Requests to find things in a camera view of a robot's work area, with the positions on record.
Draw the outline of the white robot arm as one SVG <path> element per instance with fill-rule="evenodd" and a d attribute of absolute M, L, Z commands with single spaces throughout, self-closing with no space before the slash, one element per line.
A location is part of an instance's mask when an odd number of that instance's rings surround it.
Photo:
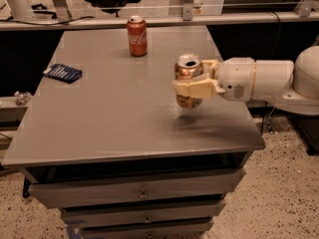
<path fill-rule="evenodd" d="M 218 62 L 185 54 L 177 59 L 175 69 L 185 69 L 186 76 L 177 77 L 172 85 L 180 98 L 263 101 L 286 112 L 318 116 L 318 53 L 318 47 L 312 46 L 294 62 L 252 58 Z"/>

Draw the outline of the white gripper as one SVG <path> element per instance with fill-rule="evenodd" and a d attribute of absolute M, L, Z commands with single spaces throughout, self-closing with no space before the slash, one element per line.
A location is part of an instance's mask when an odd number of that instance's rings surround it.
<path fill-rule="evenodd" d="M 174 81 L 172 85 L 177 95 L 211 99 L 221 94 L 224 99 L 232 102 L 247 102 L 251 99 L 255 71 L 253 59 L 231 58 L 221 64 L 217 60 L 201 62 L 203 72 L 209 78 L 199 81 Z"/>

